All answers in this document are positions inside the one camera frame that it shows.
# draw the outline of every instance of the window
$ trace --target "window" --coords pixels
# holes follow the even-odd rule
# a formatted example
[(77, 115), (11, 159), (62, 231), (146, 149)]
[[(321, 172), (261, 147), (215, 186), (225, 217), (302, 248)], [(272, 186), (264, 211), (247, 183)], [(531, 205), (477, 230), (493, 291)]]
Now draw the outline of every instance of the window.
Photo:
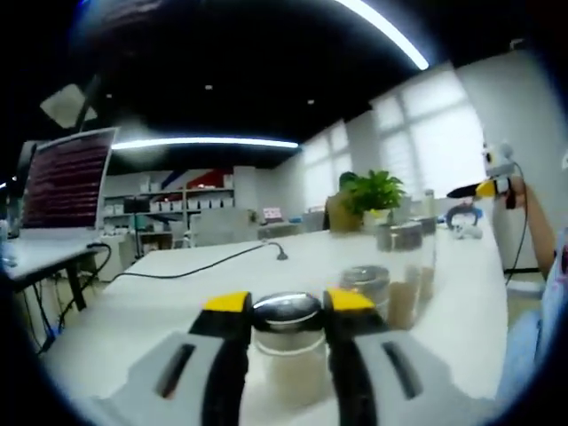
[(303, 152), (304, 211), (322, 208), (338, 189), (339, 177), (351, 170), (351, 154), (343, 122), (307, 142)]
[(373, 107), (381, 165), (413, 198), (485, 178), (482, 126), (452, 69), (423, 73)]

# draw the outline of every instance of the plastic container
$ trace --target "plastic container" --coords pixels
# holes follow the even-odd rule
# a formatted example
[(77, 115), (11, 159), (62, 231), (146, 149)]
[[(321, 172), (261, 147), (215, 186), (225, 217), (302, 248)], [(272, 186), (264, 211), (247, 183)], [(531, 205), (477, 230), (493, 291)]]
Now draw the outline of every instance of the plastic container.
[(330, 384), (322, 317), (320, 301), (307, 293), (279, 293), (253, 306), (267, 388), (284, 406), (318, 402)]
[(355, 266), (343, 272), (340, 288), (356, 291), (371, 300), (386, 319), (389, 303), (389, 270), (377, 265)]
[(389, 270), (387, 323), (408, 330), (416, 320), (421, 286), (422, 224), (381, 225), (377, 247), (382, 264)]
[(436, 229), (437, 217), (417, 217), (422, 224), (422, 269), (420, 300), (430, 300), (434, 296), (436, 275)]
[(424, 191), (424, 198), (422, 199), (422, 216), (435, 217), (436, 215), (436, 199), (434, 198), (434, 190), (427, 189)]
[(172, 201), (171, 202), (171, 210), (172, 211), (181, 211), (184, 207), (183, 201)]
[(234, 207), (234, 198), (224, 198), (223, 199), (223, 207)]
[(187, 209), (188, 210), (199, 210), (199, 199), (194, 198), (187, 200)]

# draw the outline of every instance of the hand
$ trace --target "hand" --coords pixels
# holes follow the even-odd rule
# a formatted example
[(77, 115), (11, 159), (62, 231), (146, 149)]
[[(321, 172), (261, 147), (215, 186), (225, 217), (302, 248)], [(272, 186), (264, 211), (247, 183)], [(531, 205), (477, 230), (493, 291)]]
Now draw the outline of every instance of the hand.
[[(524, 182), (520, 176), (511, 176), (509, 178), (511, 189), (515, 193), (515, 209), (522, 208), (526, 204), (526, 197), (529, 196), (531, 188)], [(503, 202), (510, 195), (510, 191), (507, 191), (505, 195), (501, 197)]]

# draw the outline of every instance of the computer monitor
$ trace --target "computer monitor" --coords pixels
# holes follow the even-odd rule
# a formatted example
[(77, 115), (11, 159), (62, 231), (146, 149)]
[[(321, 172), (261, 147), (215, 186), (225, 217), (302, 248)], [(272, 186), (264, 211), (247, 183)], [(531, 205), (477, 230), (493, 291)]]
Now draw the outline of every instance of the computer monitor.
[(116, 133), (87, 131), (36, 148), (21, 229), (98, 228), (100, 188)]

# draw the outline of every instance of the white pot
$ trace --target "white pot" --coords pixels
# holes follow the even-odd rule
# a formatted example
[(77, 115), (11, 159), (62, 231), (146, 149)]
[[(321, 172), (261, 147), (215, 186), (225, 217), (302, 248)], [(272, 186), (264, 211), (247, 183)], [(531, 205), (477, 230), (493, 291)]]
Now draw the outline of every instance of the white pot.
[(363, 230), (365, 233), (375, 233), (378, 225), (384, 225), (389, 222), (390, 209), (369, 210), (363, 214)]

